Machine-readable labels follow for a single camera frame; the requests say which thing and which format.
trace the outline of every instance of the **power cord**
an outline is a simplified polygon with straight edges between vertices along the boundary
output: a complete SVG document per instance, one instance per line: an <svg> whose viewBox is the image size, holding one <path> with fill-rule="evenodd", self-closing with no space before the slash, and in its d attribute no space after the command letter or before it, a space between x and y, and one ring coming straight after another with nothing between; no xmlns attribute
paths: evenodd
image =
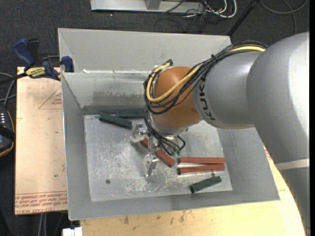
<svg viewBox="0 0 315 236"><path fill-rule="evenodd" d="M10 75L10 74L2 73L2 72L0 72L0 75L6 76L6 77L9 77L9 78L13 77L13 76ZM15 83L15 80L11 82L11 84L10 84L10 86L9 86L9 89L8 89L8 91L7 91L7 93L6 93L5 98L0 99L0 101L4 101L4 103L3 103L3 106L4 106L4 107L6 107L7 102L8 102L9 99L12 99L12 98L14 98L14 97L16 96L16 94L10 96L11 91L12 91L13 86L14 86L14 83Z"/></svg>
<svg viewBox="0 0 315 236"><path fill-rule="evenodd" d="M270 9L269 7L267 7L267 6L263 3L262 0L260 1L260 3L261 3L261 5L262 5L265 9L269 10L269 11L272 12L272 13L276 13L276 14L291 14L291 15L292 15L292 18L293 18L293 23L294 23L294 34L296 34L296 33L297 33L297 26L296 26L296 18L295 18L294 12L296 12L296 11L302 9L302 8L306 5L306 3L307 3L308 0L304 0L303 4L302 4L300 7L296 8L296 9L292 9L291 6L290 6L290 4L289 4L286 0L282 0L282 1L287 5L287 7L289 8L289 11L276 11L276 10L272 10L272 9Z"/></svg>

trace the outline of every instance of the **black cable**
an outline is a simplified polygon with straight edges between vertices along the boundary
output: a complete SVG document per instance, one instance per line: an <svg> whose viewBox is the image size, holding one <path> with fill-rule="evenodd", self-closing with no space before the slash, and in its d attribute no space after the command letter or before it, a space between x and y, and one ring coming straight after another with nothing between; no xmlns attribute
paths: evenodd
<svg viewBox="0 0 315 236"><path fill-rule="evenodd" d="M43 215L44 215L43 213L40 215L37 236L40 236L40 233L41 233L41 224L42 224L42 221L43 221Z"/></svg>
<svg viewBox="0 0 315 236"><path fill-rule="evenodd" d="M201 62L201 66L199 67L198 71L195 72L195 74L192 76L192 78L190 78L183 86L182 88L179 90L179 92L170 100L167 100L166 102L161 103L162 101L165 101L165 99L163 99L160 102L157 103L151 103L149 102L149 100L146 98L146 94L145 94L145 101L146 101L146 105L148 107L148 110L153 113L153 114L163 114L166 113L167 111L169 111L172 107L174 107L176 105L176 102L178 101L179 96L184 93L189 87L190 85L192 85L194 82L199 81L201 79L202 76L204 76L207 72L209 72L209 70L216 64L218 63L220 60L222 60L223 58L236 54L236 53L243 53L243 52L251 52L252 50L238 50L238 51L233 51L230 52L231 50L238 48L238 47L242 47L242 46L256 46L256 47L260 47L260 48L265 48L261 43L258 42L242 42L242 43L238 43L238 44L234 44L234 45L230 45L227 48L225 48L224 50L222 50L220 53L218 53L216 56L212 56L210 59ZM148 80L145 81L144 83L144 87L145 89L147 88L147 82ZM165 107L165 109L163 109L162 111L154 111L152 108L161 108L161 107Z"/></svg>
<svg viewBox="0 0 315 236"><path fill-rule="evenodd" d="M58 223L57 223L57 226L56 226L56 229L55 229L55 232L54 232L53 236L57 235L58 229L59 229L59 225L60 225L60 223L62 221L63 216L64 216L64 213L61 214L60 219L58 220Z"/></svg>
<svg viewBox="0 0 315 236"><path fill-rule="evenodd" d="M162 13L162 15L163 14L166 14L166 13L169 13L169 12L171 12L171 11L173 11L173 10L175 10L176 8L178 8L180 5L182 5L184 2L186 2L187 0L183 0L183 1L181 1L178 5L176 5L175 7L173 7L173 8L171 8L171 9L169 9L169 10L167 10L167 11L165 11L165 12L163 12Z"/></svg>
<svg viewBox="0 0 315 236"><path fill-rule="evenodd" d="M0 75L6 76L6 77L9 77L9 78L12 78L12 77L13 77L13 76L10 75L10 74L2 73L2 72L0 72ZM12 96L9 96L10 93L11 93L11 91L12 91L12 89L13 89L14 83L15 83L15 80L11 82L11 85L10 85L10 87L9 87L7 93L6 93L5 98L0 99L0 101L4 101L4 103L3 103L3 106L4 106L4 107L6 107L6 104L7 104L7 102L8 102L9 99L12 99L12 98L14 98L14 97L16 96L16 94L15 94L15 95L12 95Z"/></svg>
<svg viewBox="0 0 315 236"><path fill-rule="evenodd" d="M291 8L290 8L290 5L288 5L289 11L276 11L276 10L272 10L272 9L268 8L262 1L260 1L260 3L261 3L261 5L264 6L267 10L269 10L269 11L271 11L271 12L273 12L273 13L277 13L277 14L290 14L290 13L293 13L293 12L296 12L296 11L302 9L302 8L306 5L307 1L308 1L308 0L304 0L303 4L302 4L300 7L296 8L296 9L291 9Z"/></svg>
<svg viewBox="0 0 315 236"><path fill-rule="evenodd" d="M236 29L240 26L240 24L245 20L245 18L250 14L250 12L256 7L256 5L260 2L260 0L252 0L247 8L243 11L240 18L231 28L231 30L227 33L228 36L232 36L232 34L236 31Z"/></svg>
<svg viewBox="0 0 315 236"><path fill-rule="evenodd" d="M44 236L47 236L47 213L44 215Z"/></svg>
<svg viewBox="0 0 315 236"><path fill-rule="evenodd" d="M159 20L157 20L156 22L155 22L155 24L154 24L154 26L153 26L153 29L154 29L154 31L155 32L160 32L160 31L157 31L157 24L159 23L159 22L161 22L161 21L163 21L163 20L169 20L169 21L172 21L172 22L174 22L174 23L176 23L177 24L177 26L179 26L180 28L182 28L182 32L180 32L180 33L188 33L188 31L178 22L178 21L176 21L175 19L173 19L173 18L161 18L161 19L159 19Z"/></svg>
<svg viewBox="0 0 315 236"><path fill-rule="evenodd" d="M297 33L297 31L296 31L297 27L296 27L296 19L295 19L294 11L297 11L299 8L298 8L298 9L295 9L295 10L292 10L290 4L289 4L286 0L282 0L282 1L287 5L287 7L288 7L289 10L290 10L288 13L291 13L291 15L292 15L293 23L294 23L294 34L296 34L296 33ZM267 6L265 6L265 5L263 4L262 1L260 1L260 3L261 3L261 5L262 5L265 9L269 10L270 12L273 12L273 13L276 13L276 14L288 14L287 12L286 12L286 13L279 13L279 12L277 12L277 11L274 11L274 10L268 8Z"/></svg>

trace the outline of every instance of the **wire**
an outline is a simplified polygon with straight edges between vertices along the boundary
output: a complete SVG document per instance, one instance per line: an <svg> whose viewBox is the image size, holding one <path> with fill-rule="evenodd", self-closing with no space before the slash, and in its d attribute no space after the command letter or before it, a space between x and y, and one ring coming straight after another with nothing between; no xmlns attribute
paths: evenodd
<svg viewBox="0 0 315 236"><path fill-rule="evenodd" d="M61 223L61 220L62 220L63 216L64 216L64 213L61 214L60 219L58 220L58 223L57 223L57 226L56 226L56 229L55 229L55 232L54 232L53 236L57 235L57 232L58 232L58 229L59 229L59 225Z"/></svg>
<svg viewBox="0 0 315 236"><path fill-rule="evenodd" d="M6 107L6 104L7 104L8 99L9 99L9 95L10 95L12 89L13 89L14 84L15 84L15 81L12 81L12 82L11 82L11 85L10 85L10 87L9 87L7 93L6 93L6 96L5 96L5 99L4 99L4 103L3 103L3 107L4 107L4 108Z"/></svg>
<svg viewBox="0 0 315 236"><path fill-rule="evenodd" d="M37 236L40 236L40 233L41 233L41 224L42 224L42 221L43 221L43 215L44 215L43 213L40 215Z"/></svg>
<svg viewBox="0 0 315 236"><path fill-rule="evenodd" d="M292 18L293 18L293 23L294 23L294 34L296 34L296 29L297 29L297 26L296 26L296 19L295 19L294 13L292 12L292 11L296 11L296 10L292 10L290 4L289 4L286 0L282 0L282 1L287 5L287 7L288 7L289 10L290 10L289 13L291 13ZM279 13L279 12L276 12L276 11L274 11L274 10L269 9L268 7L266 7L266 6L262 3L262 1L261 1L261 5L262 5L263 7L265 7L267 10L269 10L269 11L271 11L271 12L273 12L273 13L282 14L282 13Z"/></svg>
<svg viewBox="0 0 315 236"><path fill-rule="evenodd" d="M10 77L10 78L13 77L13 76L10 75L10 74L2 73L2 72L0 72L0 75L6 76L6 77ZM8 102L9 99L12 99L12 98L14 98L14 97L16 96L16 94L14 94L14 95L12 95L12 96L9 96L10 93L11 93L11 91L12 91L12 89L13 89L14 83L15 83L15 80L11 82L11 85L10 85L10 87L9 87L7 93L6 93L5 98L0 99L0 101L4 101L4 103L3 103L3 106L4 106L4 107L6 107L6 104L7 104L7 102Z"/></svg>
<svg viewBox="0 0 315 236"><path fill-rule="evenodd" d="M179 22L177 22L175 19L172 19L172 18L161 18L161 19L157 20L153 26L155 32L158 32L156 29L157 24L163 20L169 20L169 21L176 23L180 28L182 28L184 33L188 33L188 31Z"/></svg>
<svg viewBox="0 0 315 236"><path fill-rule="evenodd" d="M163 14L166 14L166 13L169 13L169 12L171 12L171 11L173 11L173 10L175 10L176 8L178 8L180 5L182 5L184 2L186 2L187 0L183 0L183 1L181 1L178 5L176 5L175 7L173 7L173 8L171 8L171 9L169 9L169 10L167 10L167 11L165 11L165 12L163 12L162 13L162 15Z"/></svg>
<svg viewBox="0 0 315 236"><path fill-rule="evenodd" d="M47 236L47 213L44 215L44 235Z"/></svg>
<svg viewBox="0 0 315 236"><path fill-rule="evenodd" d="M236 14L236 12L237 12L237 3L236 3L236 0L232 0L232 1L233 1L233 4L234 4L234 12L233 12L231 15L228 15L228 16L222 15L222 14L221 14L222 12L220 12L220 11L213 11L212 8L210 8L210 7L209 7L206 11L207 11L207 12L214 13L214 14L216 14L216 15L222 17L222 18L232 18L232 17L235 16L235 14Z"/></svg>
<svg viewBox="0 0 315 236"><path fill-rule="evenodd" d="M159 67L155 69L151 75L149 75L148 79L143 84L146 91L146 94L145 94L146 106L148 110L153 114L156 114L156 115L163 114L169 111L172 107L179 105L183 101L182 100L180 103L176 104L180 95L182 95L187 89L189 89L193 83L197 83L202 78L202 76L205 76L210 71L210 69L223 58L229 55L236 54L236 53L252 52L252 51L262 52L264 50L265 50L265 47L259 42L246 41L246 42L230 45L226 47L224 50L222 50L221 52L219 52L217 55L215 56L213 55L210 59L192 67L191 70L186 74L186 76L184 76L184 78L180 82L178 82L175 86L173 86L170 90L168 90L168 92L166 92L162 96L154 99L151 97L154 78L156 77L158 73L160 73L163 70L161 67ZM170 92L173 92L174 89L177 89L179 87L181 87L179 92L175 96L173 96L171 99L167 99L170 96ZM163 108L163 110L155 111L153 110L154 108L159 108L159 109Z"/></svg>
<svg viewBox="0 0 315 236"><path fill-rule="evenodd" d="M269 10L269 11L271 11L271 12L273 12L273 13L277 13L277 14L290 14L290 13L293 13L293 12L296 12L296 11L302 9L302 8L306 5L307 1L308 1L308 0L304 0L304 3L303 3L300 7L296 8L296 9L291 9L291 8L290 8L290 5L289 5L289 6L288 6L288 7L289 7L289 11L276 11L276 10L272 10L272 9L268 8L262 1L260 1L260 2L261 2L261 5L262 5L262 6L264 6L267 10Z"/></svg>

